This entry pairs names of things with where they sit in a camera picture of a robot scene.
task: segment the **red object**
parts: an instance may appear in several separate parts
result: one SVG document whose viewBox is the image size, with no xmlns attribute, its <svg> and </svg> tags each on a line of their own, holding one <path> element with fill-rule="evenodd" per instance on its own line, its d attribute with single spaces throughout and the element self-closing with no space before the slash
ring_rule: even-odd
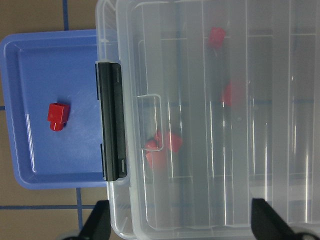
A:
<svg viewBox="0 0 320 240">
<path fill-rule="evenodd" d="M 211 28 L 211 32 L 208 40 L 209 45 L 216 50 L 221 48 L 224 43 L 225 36 L 226 36 L 226 32 L 221 27 Z"/>
<path fill-rule="evenodd" d="M 163 171 L 167 166 L 167 151 L 152 151 L 145 155 L 149 167 L 157 171 Z"/>
<path fill-rule="evenodd" d="M 231 82 L 223 90 L 223 93 L 221 96 L 221 102 L 227 105 L 228 107 L 231 107 L 232 105 L 232 83 Z"/>
<path fill-rule="evenodd" d="M 182 138 L 172 132 L 168 132 L 165 138 L 166 147 L 172 152 L 177 153 L 182 146 Z"/>
<path fill-rule="evenodd" d="M 146 149 L 149 149 L 149 150 L 156 150 L 158 149 L 158 144 L 155 140 L 151 139 L 149 141 L 146 142 L 146 144 L 144 145 L 144 147 Z"/>
<path fill-rule="evenodd" d="M 158 147 L 162 148 L 162 134 L 161 134 L 160 130 L 156 131 L 156 133 L 154 135 L 154 140 L 157 141 Z"/>
<path fill-rule="evenodd" d="M 51 103 L 48 111 L 48 121 L 53 131 L 61 131 L 68 121 L 70 106 L 62 103 Z"/>
</svg>

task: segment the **black latch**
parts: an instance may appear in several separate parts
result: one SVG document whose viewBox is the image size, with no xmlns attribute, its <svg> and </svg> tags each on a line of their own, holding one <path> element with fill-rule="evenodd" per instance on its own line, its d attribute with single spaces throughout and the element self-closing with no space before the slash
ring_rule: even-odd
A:
<svg viewBox="0 0 320 240">
<path fill-rule="evenodd" d="M 127 175 L 121 66 L 118 63 L 98 62 L 95 70 L 102 116 L 103 178 L 110 182 Z"/>
</svg>

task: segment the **blue tray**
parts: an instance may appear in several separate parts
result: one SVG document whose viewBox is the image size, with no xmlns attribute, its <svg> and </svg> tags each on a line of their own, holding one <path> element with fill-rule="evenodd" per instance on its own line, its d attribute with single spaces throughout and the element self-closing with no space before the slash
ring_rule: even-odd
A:
<svg viewBox="0 0 320 240">
<path fill-rule="evenodd" d="M 2 87 L 16 180 L 28 189 L 106 186 L 97 99 L 95 30 L 24 33 L 0 44 Z M 70 105 L 62 131 L 50 103 Z"/>
</svg>

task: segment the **transparent lid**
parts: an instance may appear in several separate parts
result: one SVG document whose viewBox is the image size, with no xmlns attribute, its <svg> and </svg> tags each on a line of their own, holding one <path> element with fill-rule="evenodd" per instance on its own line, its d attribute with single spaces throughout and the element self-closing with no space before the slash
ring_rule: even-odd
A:
<svg viewBox="0 0 320 240">
<path fill-rule="evenodd" d="M 120 236 L 253 238 L 252 198 L 320 233 L 317 0 L 100 0 L 96 17 L 99 60 L 122 67 Z"/>
</svg>

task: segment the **floor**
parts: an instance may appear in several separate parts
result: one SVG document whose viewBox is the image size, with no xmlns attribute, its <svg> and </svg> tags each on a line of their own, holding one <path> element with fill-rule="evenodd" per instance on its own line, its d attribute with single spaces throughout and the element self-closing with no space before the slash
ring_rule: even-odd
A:
<svg viewBox="0 0 320 240">
<path fill-rule="evenodd" d="M 0 0 L 0 41 L 9 34 L 95 29 L 96 0 Z M 61 240 L 81 230 L 104 187 L 28 190 L 13 174 L 0 81 L 0 239 Z M 114 232 L 111 240 L 120 240 Z"/>
</svg>

